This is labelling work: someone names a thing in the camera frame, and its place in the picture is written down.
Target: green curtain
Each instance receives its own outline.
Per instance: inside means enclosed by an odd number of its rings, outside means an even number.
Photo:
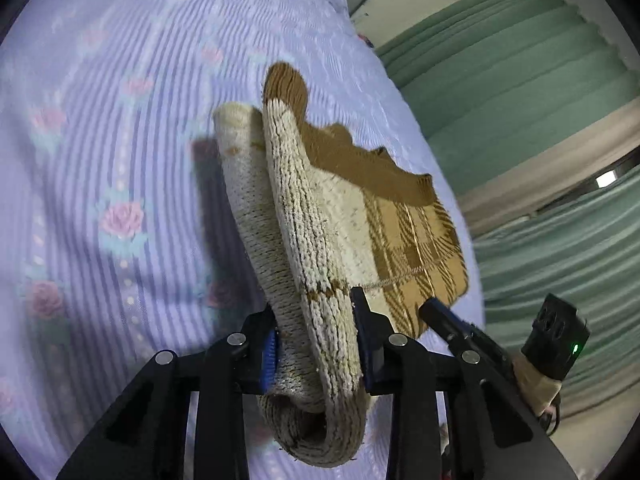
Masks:
[[[474,248],[486,329],[505,348],[522,346],[548,292],[587,319],[591,338],[562,386],[570,411],[640,381],[640,167]]]
[[[563,0],[461,0],[377,53],[458,195],[640,94]]]

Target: black camera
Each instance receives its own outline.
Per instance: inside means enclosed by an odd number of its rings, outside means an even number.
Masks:
[[[548,294],[522,353],[541,374],[562,381],[590,335],[572,304]]]

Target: bed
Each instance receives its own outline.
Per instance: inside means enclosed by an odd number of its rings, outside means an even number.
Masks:
[[[55,478],[156,351],[206,348],[264,306],[197,140],[220,104],[260,106],[277,60],[307,81],[309,122],[340,122],[357,146],[433,175],[469,275],[453,309],[483,325],[455,198],[346,0],[30,0],[0,45],[0,422],[38,478]],[[388,399],[333,469],[293,460],[255,400],[245,409],[252,478],[385,475]],[[188,450],[187,478],[192,466]]]

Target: purple bedsheet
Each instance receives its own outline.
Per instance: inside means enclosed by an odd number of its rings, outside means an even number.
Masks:
[[[345,0],[31,0],[0,46],[0,422],[40,478],[157,350],[206,348],[263,306],[214,155],[193,141],[220,104],[259,106],[276,60],[304,76],[310,122],[433,175],[470,276],[454,309],[482,325],[455,199]],[[388,400],[331,470],[280,450],[246,403],[252,478],[384,477]]]

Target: metal screw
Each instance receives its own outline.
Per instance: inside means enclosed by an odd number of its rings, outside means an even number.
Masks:
[[[392,334],[389,336],[389,342],[393,346],[404,346],[407,344],[408,339],[404,334]]]
[[[480,362],[480,356],[478,355],[478,352],[465,350],[462,352],[462,360],[470,365],[477,365]]]
[[[174,355],[168,350],[162,350],[156,354],[156,363],[159,365],[167,365],[174,360]]]
[[[246,341],[246,336],[242,332],[233,332],[226,338],[226,342],[231,346],[243,345]]]

